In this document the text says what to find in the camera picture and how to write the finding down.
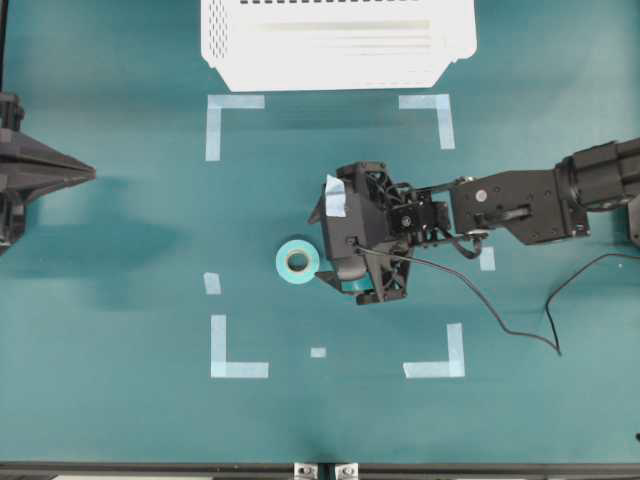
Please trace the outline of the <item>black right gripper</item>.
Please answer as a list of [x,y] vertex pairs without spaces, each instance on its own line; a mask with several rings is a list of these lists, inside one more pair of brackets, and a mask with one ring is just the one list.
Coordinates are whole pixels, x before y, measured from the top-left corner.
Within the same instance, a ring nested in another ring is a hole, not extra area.
[[393,182],[379,162],[337,169],[307,220],[318,222],[332,268],[315,277],[359,305],[404,298],[414,249],[439,242],[451,228],[445,202]]

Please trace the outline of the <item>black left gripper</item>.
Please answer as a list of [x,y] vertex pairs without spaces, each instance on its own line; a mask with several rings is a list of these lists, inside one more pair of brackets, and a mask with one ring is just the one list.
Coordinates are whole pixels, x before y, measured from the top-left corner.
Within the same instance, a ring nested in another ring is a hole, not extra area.
[[[1,254],[4,254],[25,230],[24,201],[96,178],[95,168],[63,154],[20,132],[24,109],[14,93],[1,93]],[[9,164],[27,162],[71,172],[10,172]]]

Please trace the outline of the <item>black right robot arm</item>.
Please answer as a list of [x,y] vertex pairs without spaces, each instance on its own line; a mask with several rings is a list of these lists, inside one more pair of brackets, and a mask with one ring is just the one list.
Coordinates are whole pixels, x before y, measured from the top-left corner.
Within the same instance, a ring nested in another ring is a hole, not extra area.
[[511,170],[417,188],[395,182],[383,163],[359,162],[327,176],[309,221],[322,227],[328,271],[316,277],[360,305],[405,297],[415,248],[451,245],[477,258],[488,233],[504,228],[524,245],[586,237],[588,215],[639,195],[639,142],[576,152],[552,169]]

